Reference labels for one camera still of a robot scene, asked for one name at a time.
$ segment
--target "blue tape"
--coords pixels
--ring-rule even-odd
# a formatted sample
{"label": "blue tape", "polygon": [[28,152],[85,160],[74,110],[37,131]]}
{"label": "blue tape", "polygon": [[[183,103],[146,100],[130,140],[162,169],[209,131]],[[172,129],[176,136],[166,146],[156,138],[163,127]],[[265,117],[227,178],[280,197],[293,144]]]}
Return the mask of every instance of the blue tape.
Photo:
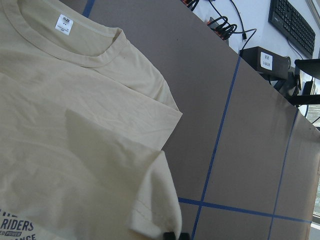
{"label": "blue tape", "polygon": [[294,218],[294,217],[289,217],[289,216],[274,215],[271,213],[266,213],[266,212],[261,212],[261,211],[253,211],[253,210],[248,210],[248,209],[243,209],[243,208],[238,208],[238,207],[233,207],[233,206],[226,206],[226,205],[214,204],[214,203],[209,203],[209,202],[202,202],[202,201],[197,201],[197,200],[192,200],[192,199],[187,199],[187,198],[182,198],[182,197],[179,197],[178,200],[180,203],[201,206],[201,207],[207,207],[207,208],[211,208],[211,209],[221,209],[221,210],[226,210],[226,211],[231,211],[231,212],[258,215],[258,216],[263,216],[263,217],[268,217],[268,218],[283,219],[283,220],[289,220],[289,221],[307,223],[307,224],[311,224],[311,222],[312,222],[310,220],[304,220],[304,219],[299,219],[299,218]]}
{"label": "blue tape", "polygon": [[312,221],[310,220],[303,220],[295,217],[289,217],[289,216],[280,216],[280,215],[274,215],[273,216],[275,219],[284,219],[284,220],[290,220],[294,222],[300,222],[300,223],[306,223],[306,224],[311,224]]}
{"label": "blue tape", "polygon": [[[218,149],[218,145],[219,145],[219,140],[220,140],[220,136],[221,136],[221,133],[222,133],[222,129],[223,129],[223,126],[224,126],[224,123],[225,123],[225,118],[226,118],[226,114],[227,114],[227,111],[228,111],[231,94],[232,94],[232,91],[233,91],[233,88],[234,88],[234,85],[235,85],[235,81],[236,81],[236,76],[237,76],[238,69],[239,69],[240,60],[241,60],[241,57],[239,56],[238,60],[237,60],[237,63],[236,63],[236,66],[235,66],[235,69],[234,69],[234,73],[233,73],[231,85],[230,85],[230,88],[229,88],[228,96],[226,98],[224,111],[223,111],[223,114],[222,114],[222,119],[221,119],[221,122],[220,122],[219,130],[218,130],[218,133],[217,133],[217,136],[216,136],[216,140],[215,140],[215,144],[214,144],[214,148],[213,148],[213,153],[212,153],[210,164],[209,164],[209,169],[208,169],[208,172],[206,174],[205,183],[204,183],[204,187],[203,187],[203,191],[202,191],[202,195],[201,195],[201,202],[202,203],[203,203],[203,201],[205,199],[205,196],[206,196],[208,182],[209,182],[209,178],[210,178],[210,175],[211,175],[212,167],[213,167],[213,164],[214,164],[214,161],[215,161],[215,157],[216,157],[216,153],[217,153],[217,149]],[[202,209],[202,204],[200,204],[198,206],[199,207],[198,207],[198,211],[197,211],[197,214],[196,214],[196,217],[195,217],[193,230],[192,230],[192,234],[191,234],[191,239],[192,240],[194,239],[195,234],[196,234],[197,225],[198,225],[198,221],[199,221],[199,217],[200,217],[200,213],[201,213],[201,209]]]}
{"label": "blue tape", "polygon": [[288,155],[288,149],[289,149],[289,145],[290,145],[290,141],[291,141],[291,136],[292,136],[292,133],[294,131],[294,127],[295,127],[296,119],[297,119],[297,116],[298,116],[298,112],[299,112],[299,110],[296,109],[295,115],[294,115],[294,119],[293,119],[293,123],[292,123],[292,127],[291,127],[291,130],[290,130],[289,139],[288,139],[288,142],[286,144],[286,149],[285,149],[284,159],[283,159],[282,169],[281,169],[281,175],[280,175],[280,181],[279,181],[278,189],[277,189],[277,192],[276,192],[275,203],[274,203],[274,208],[273,208],[273,214],[272,214],[273,217],[271,219],[270,228],[269,228],[268,240],[270,240],[270,236],[271,236],[271,232],[272,232],[272,226],[274,224],[274,218],[275,218],[274,216],[275,216],[276,209],[277,209],[278,197],[279,197],[280,187],[281,187],[281,183],[282,183],[282,178],[283,178],[283,175],[284,175],[284,170],[285,170],[285,165],[286,165],[286,160],[287,160],[287,155]]}
{"label": "blue tape", "polygon": [[87,0],[82,15],[88,18],[94,4],[95,4],[95,0]]}

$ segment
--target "sticker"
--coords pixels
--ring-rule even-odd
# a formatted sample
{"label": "sticker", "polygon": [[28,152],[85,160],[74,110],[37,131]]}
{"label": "sticker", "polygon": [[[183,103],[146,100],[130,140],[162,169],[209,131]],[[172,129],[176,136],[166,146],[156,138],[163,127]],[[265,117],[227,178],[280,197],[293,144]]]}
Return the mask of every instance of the sticker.
{"label": "sticker", "polygon": [[72,19],[60,14],[58,21],[56,22],[55,29],[69,36],[73,24],[74,21]]}
{"label": "sticker", "polygon": [[261,52],[260,65],[264,69],[272,70],[272,56]]}

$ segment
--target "clothing label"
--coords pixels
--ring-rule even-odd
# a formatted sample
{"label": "clothing label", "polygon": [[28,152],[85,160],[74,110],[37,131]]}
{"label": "clothing label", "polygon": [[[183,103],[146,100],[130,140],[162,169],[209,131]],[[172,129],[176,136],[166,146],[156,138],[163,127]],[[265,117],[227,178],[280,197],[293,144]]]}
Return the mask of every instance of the clothing label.
{"label": "clothing label", "polygon": [[260,65],[264,69],[272,70],[272,56],[269,54],[266,54],[264,52],[261,52],[260,56]]}
{"label": "clothing label", "polygon": [[56,22],[55,29],[69,36],[73,24],[73,20],[60,14],[58,21]]}

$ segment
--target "cable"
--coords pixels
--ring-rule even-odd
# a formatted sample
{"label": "cable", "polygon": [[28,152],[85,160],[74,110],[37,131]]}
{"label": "cable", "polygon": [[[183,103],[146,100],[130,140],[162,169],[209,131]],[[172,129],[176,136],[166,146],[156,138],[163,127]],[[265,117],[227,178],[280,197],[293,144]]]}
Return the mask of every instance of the cable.
{"label": "cable", "polygon": [[199,0],[196,0],[195,3],[194,3],[194,5],[193,5],[193,7],[191,8],[191,11],[192,11],[192,12],[195,10],[195,8],[196,8],[196,6],[198,5],[198,3],[199,3]]}
{"label": "cable", "polygon": [[209,0],[210,5],[213,7],[213,9],[219,14],[220,17],[222,17],[222,15],[220,14],[220,12],[215,8],[215,6],[212,4],[211,0]]}
{"label": "cable", "polygon": [[257,30],[257,29],[256,28],[252,28],[252,29],[247,30],[247,31],[235,31],[234,34],[243,34],[243,33],[248,33],[248,32],[254,31],[254,30]]}
{"label": "cable", "polygon": [[293,46],[291,46],[288,38],[286,37],[285,39],[286,39],[286,42],[289,44],[289,46],[290,46],[290,47],[300,56],[300,58],[303,60],[304,58],[300,55],[300,53],[299,53],[297,50],[295,50]]}
{"label": "cable", "polygon": [[269,82],[269,84],[272,86],[272,84],[271,84],[271,79],[270,79],[270,75],[268,75],[268,82]]}
{"label": "cable", "polygon": [[309,112],[309,105],[306,106],[306,111],[305,111],[305,114],[304,114],[305,118],[308,116],[308,112]]}
{"label": "cable", "polygon": [[318,121],[320,119],[320,117],[318,117],[316,120],[314,120],[313,122],[312,122],[312,124],[314,124],[316,121]]}
{"label": "cable", "polygon": [[[222,24],[219,24],[216,27],[211,27],[212,24],[217,23],[219,20],[223,19],[224,22]],[[222,39],[227,40],[237,29],[236,24],[229,24],[225,27],[225,25],[228,23],[228,18],[226,16],[218,17],[217,19],[209,22],[207,26],[211,28],[215,33]]]}
{"label": "cable", "polygon": [[234,6],[235,10],[236,10],[236,13],[238,14],[238,17],[239,17],[239,20],[240,20],[240,24],[241,24],[241,27],[242,27],[242,40],[246,40],[247,39],[247,35],[245,33],[245,27],[244,27],[244,23],[242,22],[242,18],[240,16],[240,12],[237,8],[237,6],[235,5],[234,1],[230,0],[230,2],[232,3],[232,5]]}
{"label": "cable", "polygon": [[255,35],[257,29],[254,28],[254,29],[251,29],[251,30],[248,30],[248,31],[254,31],[254,32],[251,34],[251,36],[250,36],[250,37],[248,38],[248,40],[245,42],[245,44],[244,44],[243,47],[241,48],[241,51],[242,51],[243,49],[245,49],[245,46],[248,44],[249,40],[253,37],[253,35]]}

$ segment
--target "t-shirt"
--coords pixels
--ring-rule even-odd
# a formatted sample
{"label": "t-shirt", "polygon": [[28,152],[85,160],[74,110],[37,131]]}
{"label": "t-shirt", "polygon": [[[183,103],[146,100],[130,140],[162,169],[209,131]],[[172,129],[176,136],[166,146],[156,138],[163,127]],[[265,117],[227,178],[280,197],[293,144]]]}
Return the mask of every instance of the t-shirt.
{"label": "t-shirt", "polygon": [[178,236],[163,145],[181,113],[119,28],[57,0],[0,5],[0,239]]}

